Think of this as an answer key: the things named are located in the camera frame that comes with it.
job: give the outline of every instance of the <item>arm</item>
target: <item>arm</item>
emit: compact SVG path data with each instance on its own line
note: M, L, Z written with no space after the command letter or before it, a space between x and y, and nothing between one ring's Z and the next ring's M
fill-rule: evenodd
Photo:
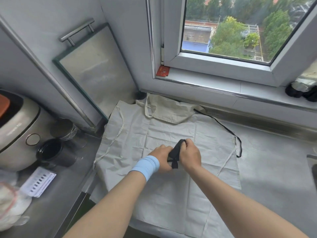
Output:
M191 139L181 146L180 161L212 203L235 238L307 238L294 225L221 181L201 167L199 149Z
M167 172L172 169L167 163L168 153L172 149L171 146L165 147L161 145L149 154L154 156L154 159L157 159L159 164L156 168L159 172ZM151 167L151 164L149 165L146 162L146 158L139 160L132 171L110 190L97 205L81 217L65 234L64 238L123 237L128 227L134 204L147 179L156 171L155 165Z

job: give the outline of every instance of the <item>blue wall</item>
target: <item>blue wall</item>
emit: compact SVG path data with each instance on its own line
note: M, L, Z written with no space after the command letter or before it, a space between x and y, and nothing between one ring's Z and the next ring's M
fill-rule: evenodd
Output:
M203 43L196 43L196 42L189 42L189 41L183 41L182 43L183 50L191 50L191 51L205 53L207 50L207 47L208 47L208 44L203 44Z

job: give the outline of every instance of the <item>white window frame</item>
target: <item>white window frame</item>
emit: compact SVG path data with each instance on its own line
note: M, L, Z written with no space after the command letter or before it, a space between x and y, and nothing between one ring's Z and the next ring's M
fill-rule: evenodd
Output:
M185 0L164 0L164 65L274 87L295 80L317 58L317 6L270 66L180 51Z

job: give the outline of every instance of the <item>forearm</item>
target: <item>forearm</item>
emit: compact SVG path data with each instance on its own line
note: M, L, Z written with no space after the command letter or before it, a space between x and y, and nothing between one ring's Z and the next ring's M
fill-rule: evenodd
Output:
M307 237L276 213L236 191L202 167L189 174L235 238Z
M128 227L134 204L146 184L145 176L131 171L64 236L121 238Z

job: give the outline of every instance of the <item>blue wristband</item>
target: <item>blue wristband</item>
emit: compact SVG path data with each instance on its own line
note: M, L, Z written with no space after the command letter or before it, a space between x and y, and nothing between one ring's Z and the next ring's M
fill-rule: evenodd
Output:
M146 181L149 180L151 175L159 170L159 160L152 155L148 155L140 159L131 171L141 172Z

